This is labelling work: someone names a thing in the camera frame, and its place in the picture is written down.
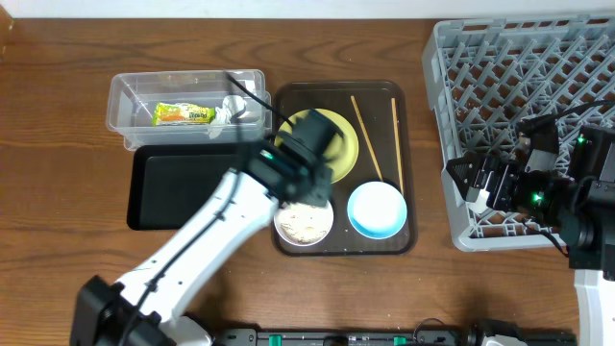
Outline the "white tissue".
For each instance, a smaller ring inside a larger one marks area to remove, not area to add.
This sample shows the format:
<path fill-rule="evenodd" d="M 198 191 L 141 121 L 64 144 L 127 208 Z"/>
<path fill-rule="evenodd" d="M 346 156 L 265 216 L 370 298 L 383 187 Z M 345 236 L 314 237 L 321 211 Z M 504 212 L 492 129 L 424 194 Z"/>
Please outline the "white tissue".
<path fill-rule="evenodd" d="M 210 139 L 219 137 L 222 132 L 231 126 L 247 108 L 246 101 L 239 95 L 228 95 L 223 99 L 222 107 L 215 109 L 215 117 L 209 123 L 208 135 Z"/>

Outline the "grey dishwasher rack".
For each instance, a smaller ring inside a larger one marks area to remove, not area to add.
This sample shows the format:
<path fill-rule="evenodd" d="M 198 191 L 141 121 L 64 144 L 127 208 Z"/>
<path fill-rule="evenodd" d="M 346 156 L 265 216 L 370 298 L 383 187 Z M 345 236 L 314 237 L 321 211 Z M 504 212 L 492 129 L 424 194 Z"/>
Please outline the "grey dishwasher rack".
<path fill-rule="evenodd" d="M 603 101 L 557 120 L 564 176 L 580 127 L 614 125 L 611 12 L 440 21 L 422 64 L 445 161 L 468 151 L 512 159 L 519 120 Z"/>

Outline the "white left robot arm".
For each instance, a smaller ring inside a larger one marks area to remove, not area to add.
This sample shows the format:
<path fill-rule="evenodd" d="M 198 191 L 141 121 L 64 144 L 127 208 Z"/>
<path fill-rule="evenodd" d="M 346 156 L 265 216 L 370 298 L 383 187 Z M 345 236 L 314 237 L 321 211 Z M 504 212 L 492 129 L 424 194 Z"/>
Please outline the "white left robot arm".
<path fill-rule="evenodd" d="M 210 345 L 211 336 L 185 316 L 195 295 L 280 205 L 324 206 L 332 171 L 324 154 L 341 130 L 311 110 L 267 139 L 243 142 L 207 202 L 154 255 L 107 284 L 93 276 L 78 292 L 72 345 Z"/>

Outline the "brown serving tray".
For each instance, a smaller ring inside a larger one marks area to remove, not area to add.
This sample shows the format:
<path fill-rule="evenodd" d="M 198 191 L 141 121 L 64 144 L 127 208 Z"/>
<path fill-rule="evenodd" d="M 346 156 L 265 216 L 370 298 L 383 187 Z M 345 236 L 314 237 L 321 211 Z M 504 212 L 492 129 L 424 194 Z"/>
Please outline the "brown serving tray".
<path fill-rule="evenodd" d="M 350 195 L 360 185 L 378 180 L 350 96 L 354 95 L 376 153 L 383 180 L 399 188 L 391 98 L 396 99 L 399 119 L 402 165 L 405 183 L 407 220 L 390 238 L 375 240 L 362 236 L 351 225 L 346 208 Z M 274 96 L 274 107 L 286 116 L 308 109 L 326 109 L 345 117 L 357 132 L 359 154 L 353 170 L 332 185 L 334 221 L 330 233 L 311 246 L 295 246 L 272 231 L 275 247 L 290 257 L 333 257 L 400 255 L 416 243 L 411 162 L 406 134 L 406 105 L 403 91 L 389 81 L 295 82 L 282 86 Z"/>

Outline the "yellow plate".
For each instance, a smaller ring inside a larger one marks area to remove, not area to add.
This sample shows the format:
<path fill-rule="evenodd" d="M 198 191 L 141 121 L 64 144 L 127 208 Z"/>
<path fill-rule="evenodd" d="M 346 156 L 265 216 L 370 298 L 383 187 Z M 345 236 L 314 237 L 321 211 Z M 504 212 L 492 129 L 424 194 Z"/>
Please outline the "yellow plate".
<path fill-rule="evenodd" d="M 321 108 L 314 109 L 314 111 L 327 117 L 337 127 L 337 133 L 321 155 L 321 160 L 302 146 L 299 147 L 298 154 L 290 151 L 288 146 L 291 144 L 284 141 L 290 139 L 293 129 L 286 122 L 279 127 L 274 145 L 307 169 L 314 168 L 315 164 L 324 163 L 332 171 L 331 182 L 336 184 L 344 179 L 357 163 L 359 154 L 357 132 L 349 120 L 335 111 Z"/>

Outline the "wooden chopstick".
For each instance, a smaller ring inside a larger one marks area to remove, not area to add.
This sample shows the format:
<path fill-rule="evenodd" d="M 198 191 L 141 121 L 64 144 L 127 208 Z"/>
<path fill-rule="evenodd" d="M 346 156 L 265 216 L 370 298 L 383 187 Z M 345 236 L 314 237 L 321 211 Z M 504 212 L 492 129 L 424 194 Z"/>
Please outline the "wooden chopstick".
<path fill-rule="evenodd" d="M 395 152 L 396 152 L 396 162 L 397 162 L 397 170 L 398 170 L 398 179 L 399 179 L 399 189 L 401 194 L 405 194 L 405 183 L 404 183 L 404 172 L 402 165 L 402 153 L 401 153 L 401 142 L 400 142 L 400 132 L 399 132 L 399 119 L 397 114 L 397 103 L 396 99 L 391 98 L 391 114 L 392 114 L 392 123 L 393 123 L 393 131 L 395 138 Z"/>
<path fill-rule="evenodd" d="M 378 160 L 377 160 L 377 157 L 376 157 L 376 153 L 375 153 L 375 150 L 373 148 L 372 142 L 370 140 L 369 134 L 367 132 L 366 126 L 364 124 L 363 117 L 361 115 L 361 112 L 360 112 L 360 109 L 359 109 L 359 106 L 358 106 L 358 103 L 357 103 L 357 99 L 356 99 L 356 97 L 354 95 L 351 95 L 350 99 L 351 99 L 351 102 L 352 102 L 355 114 L 357 116 L 357 121 L 359 123 L 359 127 L 361 129 L 361 132 L 363 134 L 364 140 L 366 142 L 366 145 L 367 145 L 367 148 L 368 148 L 368 151 L 369 151 L 369 154 L 370 154 L 371 161 L 372 161 L 372 163 L 374 165 L 374 168 L 375 168 L 375 170 L 377 172 L 377 176 L 378 176 L 379 180 L 381 182 L 383 182 L 383 176 L 382 176 L 382 173 L 381 173 L 381 168 L 380 168 L 380 165 L 378 163 Z"/>

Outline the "light blue bowl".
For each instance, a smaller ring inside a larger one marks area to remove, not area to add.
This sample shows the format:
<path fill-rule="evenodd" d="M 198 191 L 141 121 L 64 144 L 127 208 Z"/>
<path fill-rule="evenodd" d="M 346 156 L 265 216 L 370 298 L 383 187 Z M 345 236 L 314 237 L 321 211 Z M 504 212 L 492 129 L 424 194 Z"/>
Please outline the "light blue bowl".
<path fill-rule="evenodd" d="M 375 240 L 396 235 L 407 220 L 403 194 L 385 182 L 368 182 L 358 186 L 348 199 L 346 212 L 359 234 Z"/>

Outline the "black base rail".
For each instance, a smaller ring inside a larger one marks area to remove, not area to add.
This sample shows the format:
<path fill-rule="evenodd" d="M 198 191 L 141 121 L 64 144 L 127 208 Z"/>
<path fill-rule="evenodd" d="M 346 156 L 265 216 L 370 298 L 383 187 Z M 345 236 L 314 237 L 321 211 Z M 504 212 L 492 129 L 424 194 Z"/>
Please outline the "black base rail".
<path fill-rule="evenodd" d="M 514 323 L 480 319 L 462 330 L 437 318 L 420 322 L 412 331 L 227 329 L 213 338 L 214 346 L 577 346 L 577 337 L 562 330 L 526 332 Z"/>

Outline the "right wooden chopstick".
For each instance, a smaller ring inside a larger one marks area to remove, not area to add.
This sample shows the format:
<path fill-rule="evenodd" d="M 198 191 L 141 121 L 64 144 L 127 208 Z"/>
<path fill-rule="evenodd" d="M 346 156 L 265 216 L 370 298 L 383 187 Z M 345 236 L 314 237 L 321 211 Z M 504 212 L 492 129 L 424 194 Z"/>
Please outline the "right wooden chopstick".
<path fill-rule="evenodd" d="M 398 179 L 399 179 L 399 189 L 401 194 L 405 194 L 405 183 L 404 183 L 404 172 L 402 165 L 402 153 L 401 153 L 401 142 L 400 142 L 400 132 L 399 132 L 399 119 L 397 114 L 397 103 L 396 99 L 391 98 L 391 114 L 392 114 L 392 123 L 393 123 L 393 131 L 395 138 L 395 152 L 396 152 L 396 162 L 397 162 L 397 170 L 398 170 Z"/>

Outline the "black waste tray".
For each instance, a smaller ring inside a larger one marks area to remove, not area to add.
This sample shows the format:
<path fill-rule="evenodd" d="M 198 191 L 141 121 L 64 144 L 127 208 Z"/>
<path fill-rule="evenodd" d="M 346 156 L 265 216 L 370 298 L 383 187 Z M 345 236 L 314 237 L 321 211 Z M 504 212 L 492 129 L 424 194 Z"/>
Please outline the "black waste tray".
<path fill-rule="evenodd" d="M 181 228 L 238 162 L 236 143 L 147 145 L 136 149 L 127 225 L 135 231 Z"/>

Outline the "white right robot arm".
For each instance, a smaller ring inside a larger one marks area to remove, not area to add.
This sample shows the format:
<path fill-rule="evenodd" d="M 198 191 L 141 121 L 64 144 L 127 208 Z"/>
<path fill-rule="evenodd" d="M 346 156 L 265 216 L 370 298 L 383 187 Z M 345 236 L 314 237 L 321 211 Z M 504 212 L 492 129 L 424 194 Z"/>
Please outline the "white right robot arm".
<path fill-rule="evenodd" d="M 614 342 L 614 131 L 580 128 L 566 177 L 468 153 L 445 170 L 466 202 L 520 212 L 556 227 L 551 239 L 575 272 L 581 345 Z"/>

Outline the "white bowl with food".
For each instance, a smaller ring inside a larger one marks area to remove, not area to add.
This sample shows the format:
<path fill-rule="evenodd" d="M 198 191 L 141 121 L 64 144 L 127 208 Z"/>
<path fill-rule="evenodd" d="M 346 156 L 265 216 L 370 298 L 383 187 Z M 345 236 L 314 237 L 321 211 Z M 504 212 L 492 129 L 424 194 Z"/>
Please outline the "white bowl with food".
<path fill-rule="evenodd" d="M 278 235 L 295 246 L 311 246 L 322 241 L 331 231 L 334 221 L 332 204 L 315 207 L 294 203 L 284 205 L 274 217 Z"/>

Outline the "left wooden chopstick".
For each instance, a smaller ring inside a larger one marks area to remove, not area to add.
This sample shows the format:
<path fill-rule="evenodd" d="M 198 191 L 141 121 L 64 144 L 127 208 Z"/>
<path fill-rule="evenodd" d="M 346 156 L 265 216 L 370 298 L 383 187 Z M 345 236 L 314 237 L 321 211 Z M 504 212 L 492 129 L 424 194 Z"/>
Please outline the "left wooden chopstick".
<path fill-rule="evenodd" d="M 350 99 L 351 99 L 351 102 L 352 102 L 355 114 L 357 116 L 357 121 L 359 123 L 359 127 L 361 129 L 361 132 L 363 134 L 364 140 L 366 142 L 366 145 L 367 145 L 367 148 L 368 148 L 368 151 L 369 151 L 369 154 L 370 154 L 371 161 L 372 161 L 372 163 L 374 165 L 374 168 L 375 168 L 375 170 L 377 172 L 377 176 L 378 176 L 379 180 L 381 182 L 383 182 L 383 176 L 382 176 L 382 173 L 381 173 L 381 168 L 380 168 L 380 165 L 378 163 L 378 160 L 377 160 L 377 157 L 376 157 L 376 153 L 375 153 L 375 150 L 373 148 L 372 142 L 370 140 L 369 134 L 367 132 L 366 126 L 364 124 L 363 117 L 361 115 L 361 112 L 360 112 L 360 109 L 359 109 L 359 106 L 358 106 L 358 103 L 357 103 L 357 99 L 356 99 L 356 97 L 354 95 L 351 95 Z"/>

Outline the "clear plastic bin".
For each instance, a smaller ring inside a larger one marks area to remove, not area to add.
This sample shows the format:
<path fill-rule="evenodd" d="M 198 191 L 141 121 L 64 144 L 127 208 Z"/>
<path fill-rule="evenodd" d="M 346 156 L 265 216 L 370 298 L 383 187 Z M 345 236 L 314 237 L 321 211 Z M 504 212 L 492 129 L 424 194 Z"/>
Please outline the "clear plastic bin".
<path fill-rule="evenodd" d="M 209 138 L 209 124 L 152 125 L 157 103 L 216 109 L 228 95 L 241 96 L 247 108 L 215 139 Z M 124 137 L 130 151 L 144 145 L 256 140 L 272 130 L 272 112 L 263 106 L 270 100 L 264 74 L 257 69 L 123 73 L 111 80 L 106 125 Z"/>

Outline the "green yellow snack wrapper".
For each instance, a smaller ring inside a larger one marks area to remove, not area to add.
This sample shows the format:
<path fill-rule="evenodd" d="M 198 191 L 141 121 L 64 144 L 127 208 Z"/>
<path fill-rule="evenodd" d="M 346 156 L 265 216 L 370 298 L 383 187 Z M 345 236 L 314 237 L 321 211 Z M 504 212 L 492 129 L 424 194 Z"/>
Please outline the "green yellow snack wrapper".
<path fill-rule="evenodd" d="M 212 108 L 189 103 L 157 103 L 152 125 L 209 124 L 215 116 L 216 111 Z"/>

